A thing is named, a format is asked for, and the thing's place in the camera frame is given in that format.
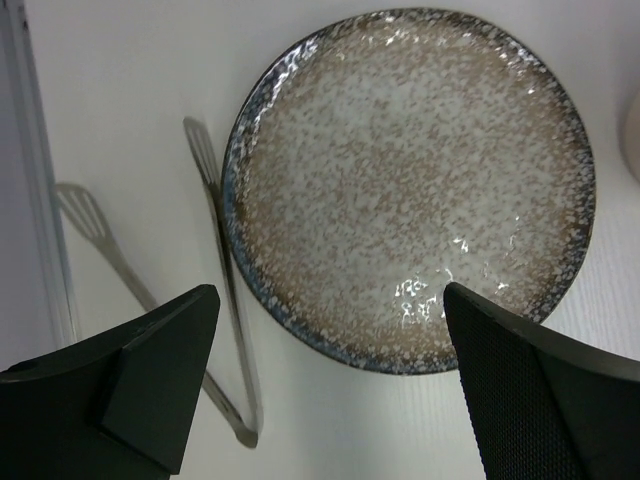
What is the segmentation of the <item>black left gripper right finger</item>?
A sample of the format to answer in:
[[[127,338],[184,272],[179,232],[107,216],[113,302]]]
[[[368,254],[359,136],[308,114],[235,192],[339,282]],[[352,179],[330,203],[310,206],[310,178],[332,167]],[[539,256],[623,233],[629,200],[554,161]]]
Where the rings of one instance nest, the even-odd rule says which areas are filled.
[[[489,479],[636,479],[639,363],[444,290],[460,381]]]

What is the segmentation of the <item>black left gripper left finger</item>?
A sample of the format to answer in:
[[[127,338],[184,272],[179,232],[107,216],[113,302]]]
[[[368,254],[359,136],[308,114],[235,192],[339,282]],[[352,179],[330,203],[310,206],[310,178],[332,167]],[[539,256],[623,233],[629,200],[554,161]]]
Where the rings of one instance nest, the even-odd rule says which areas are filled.
[[[217,289],[199,285],[3,371],[2,478],[179,474],[219,310]]]

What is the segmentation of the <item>steel tongs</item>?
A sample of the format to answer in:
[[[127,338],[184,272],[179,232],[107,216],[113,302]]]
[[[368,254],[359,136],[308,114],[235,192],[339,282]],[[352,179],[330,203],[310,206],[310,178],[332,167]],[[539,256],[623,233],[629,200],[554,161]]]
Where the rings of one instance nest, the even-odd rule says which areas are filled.
[[[216,234],[217,251],[224,280],[223,293],[229,306],[247,401],[252,413],[258,414],[258,394],[249,365],[247,341],[242,327],[231,248],[227,242],[223,222],[220,172],[211,136],[206,124],[194,117],[186,116],[182,125],[192,158],[201,177]],[[102,255],[141,307],[147,312],[157,308],[158,302],[125,259],[102,209],[89,190],[76,183],[61,182],[54,186],[54,193],[66,218],[76,231]],[[258,429],[247,424],[210,373],[204,374],[202,388],[227,421],[239,443],[249,449],[256,448],[259,440]]]

